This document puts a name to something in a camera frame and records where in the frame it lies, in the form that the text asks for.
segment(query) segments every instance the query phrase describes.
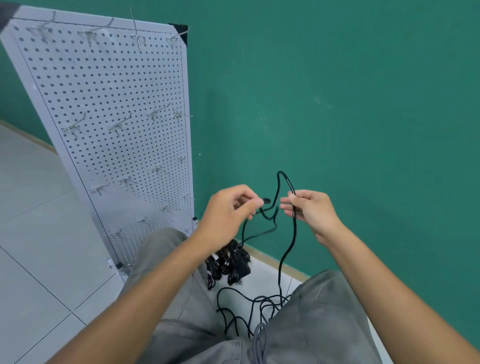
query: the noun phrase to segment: hand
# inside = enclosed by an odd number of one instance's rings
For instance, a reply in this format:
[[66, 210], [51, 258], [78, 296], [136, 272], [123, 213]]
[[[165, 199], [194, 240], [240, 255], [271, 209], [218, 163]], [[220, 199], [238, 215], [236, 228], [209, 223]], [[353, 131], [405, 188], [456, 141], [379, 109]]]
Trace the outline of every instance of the hand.
[[290, 217], [292, 205], [296, 207], [297, 219], [310, 226], [320, 244], [325, 245], [343, 227], [330, 198], [322, 192], [298, 190], [294, 195], [289, 191], [288, 197], [282, 197], [280, 202], [280, 208]]
[[205, 244], [208, 254], [214, 253], [227, 245], [243, 221], [252, 219], [263, 205], [264, 201], [245, 184], [221, 190], [210, 198], [193, 235]]

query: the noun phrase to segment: perforated metal panel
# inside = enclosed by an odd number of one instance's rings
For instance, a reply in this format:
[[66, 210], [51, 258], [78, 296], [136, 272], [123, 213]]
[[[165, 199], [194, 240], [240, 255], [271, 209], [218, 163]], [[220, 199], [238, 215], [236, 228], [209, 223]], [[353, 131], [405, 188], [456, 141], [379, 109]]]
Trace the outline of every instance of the perforated metal panel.
[[186, 46], [175, 27], [20, 7], [1, 34], [115, 263], [193, 229]]

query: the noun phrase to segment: person's right arm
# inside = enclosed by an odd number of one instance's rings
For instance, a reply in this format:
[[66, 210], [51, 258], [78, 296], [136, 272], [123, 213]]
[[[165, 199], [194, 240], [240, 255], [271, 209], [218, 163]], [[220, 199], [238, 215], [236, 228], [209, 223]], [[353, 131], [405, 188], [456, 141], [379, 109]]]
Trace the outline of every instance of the person's right arm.
[[326, 194], [300, 190], [280, 207], [300, 212], [352, 287], [395, 364], [479, 364], [480, 353], [402, 283], [337, 217]]

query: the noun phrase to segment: green wall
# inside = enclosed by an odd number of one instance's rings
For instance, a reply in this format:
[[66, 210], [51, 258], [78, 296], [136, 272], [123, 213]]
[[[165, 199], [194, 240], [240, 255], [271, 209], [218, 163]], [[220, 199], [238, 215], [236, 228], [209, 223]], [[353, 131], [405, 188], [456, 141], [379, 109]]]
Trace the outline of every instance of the green wall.
[[[131, 2], [27, 4], [129, 18]], [[199, 216], [234, 184], [273, 197], [282, 169], [295, 188], [328, 193], [345, 224], [480, 348], [477, 1], [144, 0], [134, 11], [192, 26]], [[0, 118], [48, 140], [4, 52], [0, 66]], [[280, 258], [292, 227], [279, 224], [252, 245]], [[258, 218], [249, 232], [266, 228]], [[287, 263], [310, 275], [335, 267], [304, 226]]]

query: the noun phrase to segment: black cable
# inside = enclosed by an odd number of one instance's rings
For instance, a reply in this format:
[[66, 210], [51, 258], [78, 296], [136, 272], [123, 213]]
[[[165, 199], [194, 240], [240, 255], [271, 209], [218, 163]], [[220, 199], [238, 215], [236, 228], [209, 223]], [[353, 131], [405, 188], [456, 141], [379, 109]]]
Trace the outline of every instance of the black cable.
[[[278, 199], [278, 195], [280, 193], [280, 175], [282, 175], [284, 178], [285, 178], [285, 181], [287, 182], [290, 190], [292, 191], [293, 194], [295, 194], [295, 189], [293, 188], [290, 180], [288, 179], [287, 175], [279, 170], [276, 174], [276, 180], [277, 180], [277, 188], [276, 188], [276, 193], [275, 193], [275, 198], [273, 199], [273, 202], [271, 204], [270, 207], [268, 208], [260, 208], [258, 212], [260, 212], [262, 214], [262, 216], [266, 219], [266, 220], [271, 220], [273, 221], [273, 224], [274, 224], [274, 227], [272, 229], [269, 229], [267, 231], [264, 231], [260, 234], [256, 234], [256, 235], [253, 235], [253, 236], [250, 236], [248, 238], [245, 238], [245, 228], [247, 226], [247, 222], [248, 220], [245, 220], [245, 222], [243, 223], [243, 227], [242, 227], [242, 232], [241, 232], [241, 243], [239, 244], [239, 247], [240, 248], [243, 248], [243, 245], [245, 244], [246, 241], [250, 240], [250, 239], [253, 239], [253, 238], [257, 238], [259, 236], [262, 236], [262, 235], [266, 235], [266, 234], [269, 234], [271, 232], [273, 232], [275, 229], [277, 229], [277, 224], [276, 224], [276, 218], [278, 216], [278, 212], [279, 212], [279, 207], [278, 206], [275, 206], [276, 204], [276, 201]], [[264, 199], [265, 203], [269, 203], [269, 199]], [[266, 211], [269, 211], [271, 210], [272, 208], [275, 207], [275, 211], [273, 213], [272, 216], [267, 216], [265, 214]], [[260, 322], [265, 321], [265, 323], [268, 323], [269, 320], [272, 319], [272, 317], [274, 316], [275, 314], [275, 311], [279, 311], [280, 308], [283, 307], [283, 303], [286, 301], [288, 302], [288, 298], [290, 297], [287, 296], [287, 297], [284, 297], [282, 295], [282, 287], [280, 285], [281, 283], [281, 277], [282, 277], [282, 266], [283, 266], [283, 262], [285, 261], [285, 258], [287, 257], [287, 255], [290, 253], [290, 251], [292, 250], [293, 246], [295, 245], [295, 240], [297, 238], [297, 216], [296, 216], [296, 209], [295, 209], [295, 206], [292, 207], [292, 210], [293, 210], [293, 238], [292, 238], [292, 242], [290, 243], [290, 246], [288, 247], [288, 249], [285, 251], [285, 253], [283, 254], [282, 258], [280, 259], [280, 263], [278, 264], [278, 290], [279, 290], [279, 294], [275, 294], [275, 295], [272, 295], [272, 296], [258, 296], [258, 297], [255, 297], [253, 300], [251, 298], [248, 298], [247, 296], [245, 296], [242, 292], [240, 292], [239, 290], [236, 290], [235, 288], [231, 288], [231, 287], [223, 287], [221, 288], [217, 295], [216, 295], [216, 304], [217, 304], [217, 312], [220, 311], [222, 316], [223, 316], [223, 319], [225, 321], [225, 335], [227, 334], [227, 331], [229, 329], [229, 327], [232, 325], [232, 323], [235, 322], [235, 331], [237, 333], [237, 336], [239, 336], [239, 332], [238, 332], [238, 326], [237, 326], [237, 319], [240, 319], [244, 322], [245, 326], [247, 327], [247, 333], [248, 333], [248, 337], [250, 338], [251, 335], [253, 335], [253, 332], [250, 330], [250, 323], [252, 322], [252, 317], [253, 317], [253, 309], [254, 309], [254, 305], [256, 303], [260, 303]], [[248, 323], [247, 321], [241, 317], [241, 316], [235, 316], [233, 314], [233, 312], [226, 308], [226, 307], [220, 307], [220, 304], [218, 302], [218, 298], [219, 298], [219, 295], [220, 295], [220, 292], [222, 292], [223, 290], [232, 290], [232, 291], [235, 291], [237, 293], [239, 293], [243, 298], [245, 298], [246, 300], [252, 302], [252, 308], [250, 310], [250, 316], [249, 316], [249, 320], [248, 320]], [[280, 303], [275, 303], [273, 302], [272, 298], [276, 298], [276, 297], [279, 297], [280, 298]], [[272, 313], [270, 315], [270, 318], [267, 320], [263, 314], [263, 310], [267, 307], [272, 307]], [[227, 324], [227, 317], [225, 316], [224, 314], [224, 310], [226, 311], [229, 311], [233, 318], [231, 319], [231, 321]]]

